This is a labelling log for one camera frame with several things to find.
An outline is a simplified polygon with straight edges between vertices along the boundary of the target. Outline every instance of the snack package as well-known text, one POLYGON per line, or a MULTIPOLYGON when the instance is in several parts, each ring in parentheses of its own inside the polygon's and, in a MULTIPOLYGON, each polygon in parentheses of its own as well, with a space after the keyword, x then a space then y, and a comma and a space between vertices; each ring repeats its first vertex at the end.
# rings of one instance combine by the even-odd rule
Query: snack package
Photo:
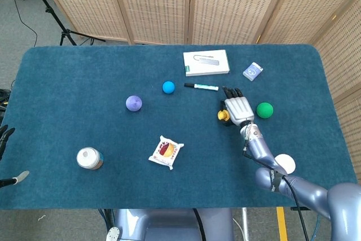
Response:
POLYGON ((172 165, 178 155, 179 149, 184 146, 182 143, 175 143, 169 138, 160 136, 160 141, 152 156, 149 157, 150 161, 168 166, 173 169, 172 165))

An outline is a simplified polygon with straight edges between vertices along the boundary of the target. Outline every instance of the white box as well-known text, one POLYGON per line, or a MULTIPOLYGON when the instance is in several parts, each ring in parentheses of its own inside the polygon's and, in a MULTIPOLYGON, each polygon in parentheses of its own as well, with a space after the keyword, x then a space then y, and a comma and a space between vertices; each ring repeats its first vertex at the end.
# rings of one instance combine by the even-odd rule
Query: white box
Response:
POLYGON ((186 76, 217 75, 230 72, 225 50, 184 52, 183 57, 186 76))

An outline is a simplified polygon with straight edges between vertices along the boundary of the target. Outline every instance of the white cup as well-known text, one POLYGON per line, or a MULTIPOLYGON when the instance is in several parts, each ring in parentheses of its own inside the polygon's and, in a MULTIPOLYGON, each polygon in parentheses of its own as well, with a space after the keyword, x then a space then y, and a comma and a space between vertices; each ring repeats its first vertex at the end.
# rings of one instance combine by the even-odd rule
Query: white cup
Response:
POLYGON ((99 169, 103 165, 103 155, 94 148, 85 147, 78 152, 77 162, 85 169, 99 169))

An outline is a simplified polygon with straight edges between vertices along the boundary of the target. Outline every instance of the marker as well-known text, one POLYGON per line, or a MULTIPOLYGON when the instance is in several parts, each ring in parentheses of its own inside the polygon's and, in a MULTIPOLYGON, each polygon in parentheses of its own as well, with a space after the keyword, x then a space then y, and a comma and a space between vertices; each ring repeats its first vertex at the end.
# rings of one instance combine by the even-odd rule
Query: marker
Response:
POLYGON ((184 87, 194 87, 195 89, 204 89, 204 90, 215 90, 218 91, 217 86, 208 86, 208 85, 200 85, 200 84, 192 84, 192 83, 184 83, 184 87))

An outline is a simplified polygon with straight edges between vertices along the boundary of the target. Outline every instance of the floor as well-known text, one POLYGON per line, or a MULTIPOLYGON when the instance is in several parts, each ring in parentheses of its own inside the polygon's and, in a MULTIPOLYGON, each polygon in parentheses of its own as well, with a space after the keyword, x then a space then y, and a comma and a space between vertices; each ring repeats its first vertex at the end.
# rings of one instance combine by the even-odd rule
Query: floor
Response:
MULTIPOLYGON (((58 45, 60 28, 50 14, 45 13, 41 0, 16 0, 21 17, 38 33, 36 46, 58 45)), ((64 16, 54 1, 48 0, 65 24, 64 16)), ((34 45, 34 33, 20 23, 14 0, 0 0, 0 89, 9 89, 15 79, 22 55, 34 45)), ((84 39, 73 36, 76 42, 84 39)), ((96 45, 124 44, 107 41, 96 45)), ((280 240, 276 208, 247 208, 249 240, 280 240)), ((296 211, 284 208, 288 240, 305 240, 296 211)), ((316 224, 316 213, 304 211, 305 224, 312 236, 316 224)), ((241 224, 241 210, 234 210, 234 218, 241 224)), ((13 240, 105 240, 106 229, 97 210, 15 210, 0 211, 0 233, 2 241, 13 240)), ((316 240, 330 240, 331 224, 321 219, 316 240)), ((242 240, 235 226, 235 240, 242 240)))

